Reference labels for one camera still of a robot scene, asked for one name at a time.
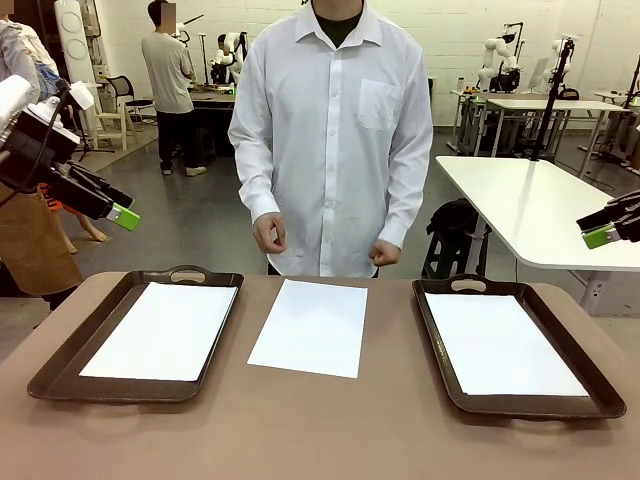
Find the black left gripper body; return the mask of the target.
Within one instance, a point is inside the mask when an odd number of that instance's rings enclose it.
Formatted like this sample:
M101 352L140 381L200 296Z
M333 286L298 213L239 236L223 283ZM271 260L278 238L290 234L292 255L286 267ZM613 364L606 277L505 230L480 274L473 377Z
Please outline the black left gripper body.
M21 112L1 137L1 152L9 157L1 163L1 182L29 191L41 183L54 184L64 177L66 164L80 138L65 128L53 127L29 111Z

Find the person's right hand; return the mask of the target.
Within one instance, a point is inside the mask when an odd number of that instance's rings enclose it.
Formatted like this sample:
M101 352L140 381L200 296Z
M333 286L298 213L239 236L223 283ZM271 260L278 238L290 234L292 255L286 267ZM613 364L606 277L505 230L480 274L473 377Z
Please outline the person's right hand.
M279 255L287 250L284 217L279 212L259 216L253 223L253 236L265 254Z

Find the person's left hand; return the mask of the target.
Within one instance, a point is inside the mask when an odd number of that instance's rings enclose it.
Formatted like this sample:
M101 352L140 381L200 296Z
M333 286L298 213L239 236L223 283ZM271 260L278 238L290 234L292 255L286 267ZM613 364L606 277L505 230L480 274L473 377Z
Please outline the person's left hand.
M401 249L396 245L377 240L369 252L369 258L377 268L395 265L401 257Z

